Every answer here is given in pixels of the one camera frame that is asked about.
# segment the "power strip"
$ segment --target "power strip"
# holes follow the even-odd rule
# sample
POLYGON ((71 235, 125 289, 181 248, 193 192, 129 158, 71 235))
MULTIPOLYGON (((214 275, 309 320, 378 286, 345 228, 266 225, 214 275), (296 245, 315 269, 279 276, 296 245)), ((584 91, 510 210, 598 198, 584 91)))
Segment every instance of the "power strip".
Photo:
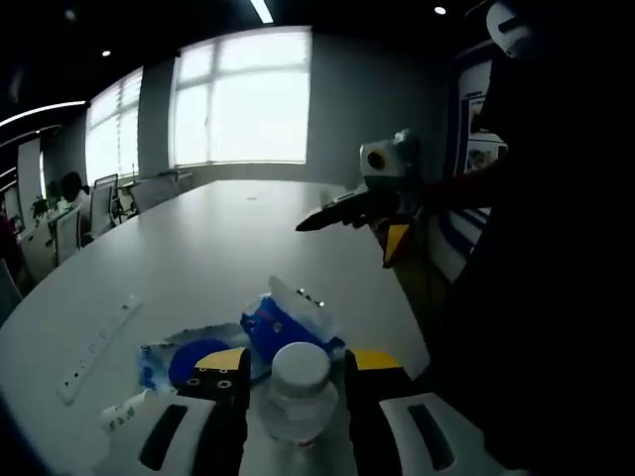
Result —
POLYGON ((141 307, 141 302, 134 296, 129 296, 115 312, 108 316, 99 329, 97 335, 81 351, 77 363, 66 372, 58 384, 58 394, 65 405, 69 406, 75 399, 83 379, 99 356, 108 348, 117 332, 130 317, 141 307))

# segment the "desk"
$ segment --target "desk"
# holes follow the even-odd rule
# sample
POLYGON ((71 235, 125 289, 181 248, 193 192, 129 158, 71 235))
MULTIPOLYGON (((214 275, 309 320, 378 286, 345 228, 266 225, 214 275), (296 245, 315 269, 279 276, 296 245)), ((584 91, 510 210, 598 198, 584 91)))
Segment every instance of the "desk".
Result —
POLYGON ((179 174, 179 178, 177 178, 177 187, 179 188, 180 193, 185 193, 193 188, 193 176, 194 174, 192 172, 179 174))
MULTIPOLYGON (((105 456, 102 409, 140 391, 135 352, 185 327, 237 321, 275 274, 321 299, 353 347, 387 349, 411 377, 429 356, 417 322, 367 229, 334 225, 298 233, 320 194, 343 188, 282 181, 215 181, 126 221, 56 269, 0 328, 2 397, 34 449, 55 471, 105 456), (129 295, 143 303, 66 407, 56 386, 82 343, 129 295)), ((265 470, 255 405, 241 474, 265 470)))
POLYGON ((124 183, 123 185, 118 185, 117 188, 119 188, 124 193, 129 193, 130 192, 130 188, 135 186, 140 181, 143 181, 143 179, 139 178, 139 179, 135 179, 135 180, 129 181, 128 183, 124 183))
POLYGON ((55 268, 56 247, 54 243, 57 221, 70 211, 54 210, 40 224, 18 235, 25 264, 35 283, 41 282, 55 268))

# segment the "bright window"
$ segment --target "bright window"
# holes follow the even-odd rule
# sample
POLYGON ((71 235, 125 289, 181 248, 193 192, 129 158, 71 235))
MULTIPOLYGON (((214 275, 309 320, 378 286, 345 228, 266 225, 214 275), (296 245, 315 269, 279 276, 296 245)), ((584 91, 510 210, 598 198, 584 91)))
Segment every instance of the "bright window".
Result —
POLYGON ((311 33, 267 29, 181 52, 171 128, 173 166, 304 164, 311 33))
POLYGON ((95 97, 86 118, 88 184, 113 174, 139 171, 137 122, 143 68, 118 80, 95 97))
POLYGON ((44 154, 40 152, 40 194, 44 200, 47 199, 47 183, 44 179, 44 154))

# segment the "wall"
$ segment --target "wall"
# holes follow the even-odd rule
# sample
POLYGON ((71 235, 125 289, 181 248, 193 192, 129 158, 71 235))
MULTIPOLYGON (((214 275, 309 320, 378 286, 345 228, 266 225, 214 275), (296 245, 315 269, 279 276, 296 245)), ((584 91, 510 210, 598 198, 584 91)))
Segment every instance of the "wall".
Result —
POLYGON ((139 93, 139 171, 155 176, 169 168, 170 91, 175 59, 144 67, 139 93))
POLYGON ((83 111, 52 137, 44 146, 44 177, 48 184, 77 172, 86 183, 86 111, 83 111))
POLYGON ((7 207, 8 218, 13 218, 14 216, 22 217, 20 199, 18 198, 18 188, 16 186, 12 186, 4 192, 4 203, 7 207))
POLYGON ((25 228, 34 228, 36 223, 31 205, 40 191, 40 139, 22 144, 18 149, 18 193, 25 228))
MULTIPOLYGON (((169 167, 173 70, 173 59, 144 68, 138 130, 141 176, 169 167)), ((212 165, 186 172, 193 173, 193 186, 217 179, 281 179, 355 187, 361 180, 360 145, 411 127, 423 140, 423 174, 434 177, 445 150, 445 84, 445 69, 426 62, 423 52, 408 58, 376 44, 315 34, 307 163, 212 165)), ((47 180, 72 168, 85 177, 84 124, 64 128, 45 150, 47 180)))

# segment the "white chair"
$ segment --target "white chair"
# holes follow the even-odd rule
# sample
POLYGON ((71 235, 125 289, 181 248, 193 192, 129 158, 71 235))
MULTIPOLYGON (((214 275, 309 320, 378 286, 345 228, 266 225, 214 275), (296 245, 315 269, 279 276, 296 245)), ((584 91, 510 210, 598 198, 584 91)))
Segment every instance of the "white chair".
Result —
POLYGON ((79 207, 56 222, 56 266, 79 250, 79 207))
POLYGON ((22 301, 22 295, 11 278, 4 260, 0 260, 0 326, 22 301))
POLYGON ((112 190, 114 186, 100 186, 90 194, 90 236, 99 238, 114 227, 112 219, 112 190))
POLYGON ((132 199, 139 213, 179 196, 174 176, 147 178, 130 188, 132 199))

